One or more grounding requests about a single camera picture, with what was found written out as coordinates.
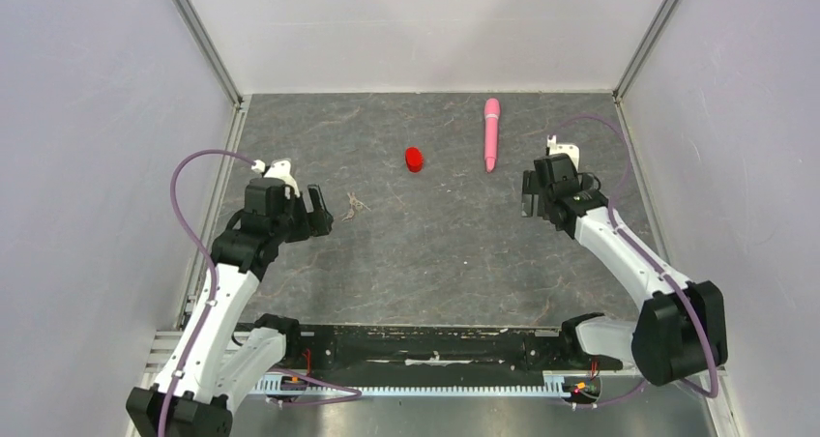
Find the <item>metal key bunch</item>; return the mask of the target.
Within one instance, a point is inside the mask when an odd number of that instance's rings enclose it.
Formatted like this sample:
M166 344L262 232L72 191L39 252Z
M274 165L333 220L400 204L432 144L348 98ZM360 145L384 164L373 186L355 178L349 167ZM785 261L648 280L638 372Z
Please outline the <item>metal key bunch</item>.
M351 221L360 215L363 211L370 211L370 208L362 202L353 191L347 193L348 197L348 211L342 218L343 222Z

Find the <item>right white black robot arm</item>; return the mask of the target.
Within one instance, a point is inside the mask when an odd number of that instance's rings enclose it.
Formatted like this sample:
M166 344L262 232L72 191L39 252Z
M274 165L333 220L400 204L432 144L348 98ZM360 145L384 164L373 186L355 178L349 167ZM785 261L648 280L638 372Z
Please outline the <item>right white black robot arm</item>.
M598 178L579 172L567 154L538 158L524 172L522 214L549 221L589 250L638 309L634 322L601 313L564 322L558 352L565 364L605 356L634 365L654 386L692 386L692 376L705 373L702 394L717 395L728 346L724 298L713 282L695 282L663 261L622 221Z

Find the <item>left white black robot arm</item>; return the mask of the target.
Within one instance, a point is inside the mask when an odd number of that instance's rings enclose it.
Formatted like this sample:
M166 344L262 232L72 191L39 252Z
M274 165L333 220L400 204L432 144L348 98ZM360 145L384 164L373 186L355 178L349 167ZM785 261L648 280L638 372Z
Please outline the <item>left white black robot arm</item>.
M281 245L327 236L334 218L321 188L256 178L245 203L213 241L210 274L171 358L149 388L132 389L126 410L140 436L227 436L238 406L265 371L304 353L297 320L261 316L225 355L239 318Z

